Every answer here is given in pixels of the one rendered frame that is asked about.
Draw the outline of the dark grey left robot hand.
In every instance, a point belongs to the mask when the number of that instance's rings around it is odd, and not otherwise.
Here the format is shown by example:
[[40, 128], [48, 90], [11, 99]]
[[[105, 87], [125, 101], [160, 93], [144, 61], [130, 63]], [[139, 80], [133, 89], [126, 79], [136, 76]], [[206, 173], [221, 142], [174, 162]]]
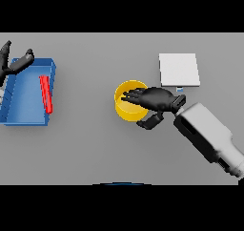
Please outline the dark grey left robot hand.
[[33, 50], [28, 49], [21, 58], [9, 65], [10, 45], [11, 42], [8, 41], [0, 49], [0, 87], [3, 86], [8, 75], [19, 74], [34, 62]]

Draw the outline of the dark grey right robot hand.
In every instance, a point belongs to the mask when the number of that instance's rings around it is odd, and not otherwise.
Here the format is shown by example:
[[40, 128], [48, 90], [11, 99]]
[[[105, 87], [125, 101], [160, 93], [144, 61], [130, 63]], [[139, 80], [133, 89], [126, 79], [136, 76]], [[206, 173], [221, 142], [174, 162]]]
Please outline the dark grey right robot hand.
[[136, 122], [139, 127], [151, 130], [164, 119], [163, 114], [165, 112], [175, 115], [186, 103], [186, 96], [184, 94], [174, 95], [168, 90], [150, 87], [147, 89], [136, 88], [124, 92], [121, 100], [154, 111], [154, 115], [147, 120], [138, 120]]

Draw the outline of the yellow bowl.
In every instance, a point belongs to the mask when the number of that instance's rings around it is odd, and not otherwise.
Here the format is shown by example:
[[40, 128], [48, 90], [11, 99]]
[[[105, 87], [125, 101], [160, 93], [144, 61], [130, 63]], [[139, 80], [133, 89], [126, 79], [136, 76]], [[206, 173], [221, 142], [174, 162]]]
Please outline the yellow bowl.
[[147, 85], [139, 80], [127, 80], [116, 88], [114, 92], [114, 109], [122, 119], [129, 122], [136, 122], [147, 115], [147, 109], [122, 100], [124, 92], [146, 87]]

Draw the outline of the blue tray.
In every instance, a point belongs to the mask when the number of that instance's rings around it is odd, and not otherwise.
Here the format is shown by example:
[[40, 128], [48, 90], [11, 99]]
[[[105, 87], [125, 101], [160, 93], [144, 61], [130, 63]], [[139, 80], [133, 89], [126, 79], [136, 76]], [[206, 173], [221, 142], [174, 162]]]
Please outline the blue tray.
[[50, 115], [45, 112], [40, 88], [40, 75], [50, 78], [51, 96], [56, 66], [52, 58], [35, 58], [23, 72], [7, 77], [0, 124], [6, 126], [47, 126]]

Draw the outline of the red beaker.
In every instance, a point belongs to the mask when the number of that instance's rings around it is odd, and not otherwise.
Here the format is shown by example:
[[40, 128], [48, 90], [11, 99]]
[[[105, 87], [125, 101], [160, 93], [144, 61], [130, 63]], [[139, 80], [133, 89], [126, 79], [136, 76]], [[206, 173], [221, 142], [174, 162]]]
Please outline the red beaker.
[[46, 75], [40, 75], [40, 88], [42, 92], [42, 102], [44, 105], [45, 112], [50, 115], [53, 111], [51, 102], [51, 85], [50, 78]]

